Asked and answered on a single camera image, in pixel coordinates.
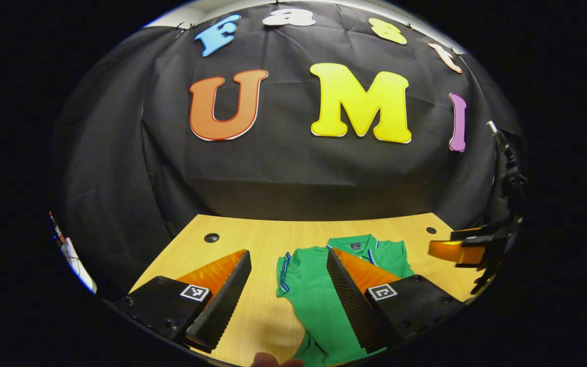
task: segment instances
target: human hand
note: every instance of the human hand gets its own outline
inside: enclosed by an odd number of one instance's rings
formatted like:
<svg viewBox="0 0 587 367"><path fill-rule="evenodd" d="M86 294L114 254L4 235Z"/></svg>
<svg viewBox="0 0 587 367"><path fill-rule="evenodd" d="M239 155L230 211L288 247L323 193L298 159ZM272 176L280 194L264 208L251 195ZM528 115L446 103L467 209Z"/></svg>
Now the human hand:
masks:
<svg viewBox="0 0 587 367"><path fill-rule="evenodd" d="M251 367L304 367L304 365L305 362L300 359L289 359L279 364L273 355L258 352L255 353Z"/></svg>

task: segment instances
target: orange letter u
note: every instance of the orange letter u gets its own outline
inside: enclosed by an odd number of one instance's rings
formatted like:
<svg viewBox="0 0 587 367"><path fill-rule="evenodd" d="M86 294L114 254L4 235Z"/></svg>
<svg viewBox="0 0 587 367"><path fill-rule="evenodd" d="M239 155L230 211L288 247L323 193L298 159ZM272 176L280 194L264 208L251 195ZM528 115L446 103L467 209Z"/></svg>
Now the orange letter u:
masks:
<svg viewBox="0 0 587 367"><path fill-rule="evenodd" d="M235 75L239 84L237 114L226 121L214 117L217 88L223 85L223 77L209 77L189 88L193 94L191 116L192 132L203 140L231 140L245 134L257 118L259 82L266 79L266 70L247 70Z"/></svg>

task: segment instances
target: letter m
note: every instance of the letter m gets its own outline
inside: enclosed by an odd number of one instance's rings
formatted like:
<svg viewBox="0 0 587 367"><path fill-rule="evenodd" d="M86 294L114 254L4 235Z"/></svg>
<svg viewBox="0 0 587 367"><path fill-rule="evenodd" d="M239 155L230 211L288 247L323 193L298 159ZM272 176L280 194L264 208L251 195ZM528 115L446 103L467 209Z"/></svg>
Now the letter m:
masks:
<svg viewBox="0 0 587 367"><path fill-rule="evenodd" d="M312 124L312 134L318 137L343 137L348 126L341 121L341 105L347 112L357 135L368 132L380 111L380 123L373 129L379 140L408 143L412 133L407 128L405 90L409 82L393 72L382 71L366 92L356 77L344 65L314 64L312 74L321 81L321 111Z"/></svg>

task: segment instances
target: green polo shirt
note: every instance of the green polo shirt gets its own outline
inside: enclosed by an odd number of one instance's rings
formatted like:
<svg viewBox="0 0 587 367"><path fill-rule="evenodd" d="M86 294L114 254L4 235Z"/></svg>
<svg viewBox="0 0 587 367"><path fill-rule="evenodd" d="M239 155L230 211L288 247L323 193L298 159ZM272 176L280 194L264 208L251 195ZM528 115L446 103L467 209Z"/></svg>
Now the green polo shirt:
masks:
<svg viewBox="0 0 587 367"><path fill-rule="evenodd" d="M378 241L369 234L330 239L326 247L296 249L279 258L277 297L291 302L306 329L293 356L305 361L305 367L345 363L384 351L368 354L359 346L326 268L329 248L352 253L399 277L414 275L404 241Z"/></svg>

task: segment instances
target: table top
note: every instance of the table top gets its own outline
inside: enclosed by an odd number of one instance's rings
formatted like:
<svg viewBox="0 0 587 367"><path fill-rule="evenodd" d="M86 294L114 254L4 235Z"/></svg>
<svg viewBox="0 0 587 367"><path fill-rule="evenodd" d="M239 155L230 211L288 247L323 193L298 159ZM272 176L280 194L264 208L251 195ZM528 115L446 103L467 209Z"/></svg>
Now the table top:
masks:
<svg viewBox="0 0 587 367"><path fill-rule="evenodd" d="M428 228L434 228L432 234ZM157 256L132 291L155 276L177 279L240 249L251 252L252 271L237 308L216 349L197 353L237 365L250 365L258 351L278 361L291 358L305 328L286 298L277 298L277 259L298 248L325 246L328 239L372 234L378 240L405 241L407 260L421 274L460 301L470 298L476 269L455 268L455 263L427 254L430 240L449 240L452 229L432 213L360 221L264 221L196 216ZM216 233L219 239L204 238Z"/></svg>

